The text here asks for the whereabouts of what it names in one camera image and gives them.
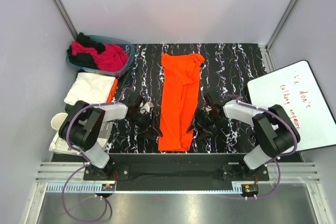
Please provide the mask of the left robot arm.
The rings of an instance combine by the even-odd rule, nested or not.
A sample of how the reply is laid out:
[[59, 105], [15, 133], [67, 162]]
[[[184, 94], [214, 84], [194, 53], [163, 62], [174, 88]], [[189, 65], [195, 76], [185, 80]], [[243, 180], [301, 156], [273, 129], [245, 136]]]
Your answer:
[[85, 168], [88, 177], [93, 176], [97, 180], [116, 178], [113, 160], [98, 143], [98, 136], [104, 122], [123, 119], [134, 123], [149, 139], [163, 135], [154, 105], [145, 102], [142, 96], [134, 101], [103, 104], [79, 100], [62, 122], [58, 135], [90, 163]]

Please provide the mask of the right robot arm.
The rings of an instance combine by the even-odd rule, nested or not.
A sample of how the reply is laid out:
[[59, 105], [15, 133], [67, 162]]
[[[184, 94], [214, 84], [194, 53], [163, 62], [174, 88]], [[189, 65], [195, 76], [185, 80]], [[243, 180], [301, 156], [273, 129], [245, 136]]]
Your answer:
[[221, 169], [222, 174], [229, 178], [255, 180], [263, 166], [296, 151], [300, 135], [282, 106], [275, 104], [263, 108], [243, 102], [238, 95], [221, 98], [217, 92], [206, 93], [204, 100], [203, 108], [193, 109], [187, 119], [180, 116], [172, 119], [172, 126], [164, 120], [164, 113], [152, 116], [151, 129], [154, 136], [159, 137], [162, 151], [184, 152], [189, 147], [182, 143], [184, 136], [196, 143], [203, 143], [207, 138], [214, 139], [224, 119], [252, 126], [257, 143], [237, 165]]

